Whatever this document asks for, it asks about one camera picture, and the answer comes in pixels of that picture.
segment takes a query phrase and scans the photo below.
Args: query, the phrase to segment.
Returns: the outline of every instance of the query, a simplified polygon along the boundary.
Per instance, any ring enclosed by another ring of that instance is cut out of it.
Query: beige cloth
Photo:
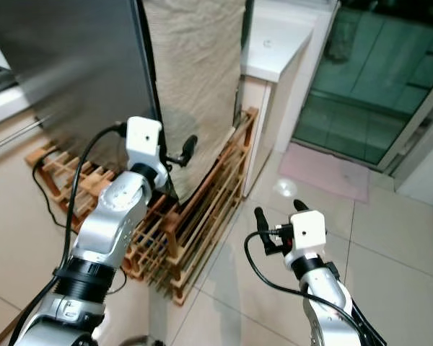
[[[144,2],[169,154],[198,136],[186,168],[170,173],[180,202],[202,182],[233,131],[245,0]]]

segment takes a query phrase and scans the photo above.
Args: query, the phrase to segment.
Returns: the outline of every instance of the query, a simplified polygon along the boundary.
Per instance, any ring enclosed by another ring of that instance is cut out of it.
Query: metal rod
[[[14,141],[16,138],[18,138],[18,137],[24,135],[25,133],[31,131],[32,129],[36,128],[36,127],[39,126],[41,123],[43,123],[44,120],[45,120],[45,119],[42,119],[42,120],[36,121],[35,123],[32,123],[32,124],[26,126],[25,128],[22,128],[21,130],[19,130],[19,131],[13,133],[12,135],[6,137],[5,139],[2,139],[2,140],[0,141],[0,148],[1,148],[2,146],[4,146],[4,145],[8,144],[8,143],[11,142],[11,141]]]

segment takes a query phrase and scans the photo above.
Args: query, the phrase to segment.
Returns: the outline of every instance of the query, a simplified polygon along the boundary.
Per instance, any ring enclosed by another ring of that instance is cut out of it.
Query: gray panel
[[[44,128],[79,154],[99,130],[158,118],[135,1],[0,0],[0,48]],[[91,160],[118,163],[116,135]]]

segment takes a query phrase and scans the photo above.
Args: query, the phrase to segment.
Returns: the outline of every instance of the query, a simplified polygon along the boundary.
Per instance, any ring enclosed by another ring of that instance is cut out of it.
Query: wall
[[[433,205],[433,149],[397,191]]]

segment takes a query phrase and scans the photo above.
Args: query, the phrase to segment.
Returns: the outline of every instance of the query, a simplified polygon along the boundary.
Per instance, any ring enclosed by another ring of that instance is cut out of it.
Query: white countertop
[[[269,12],[262,10],[267,5]],[[294,6],[276,1],[255,1],[250,39],[241,58],[242,74],[274,83],[279,81],[282,71],[302,51],[312,34],[311,25],[292,19],[294,11]]]
[[[0,67],[9,68],[0,51]],[[13,86],[0,92],[0,122],[30,107],[24,92],[19,86]]]

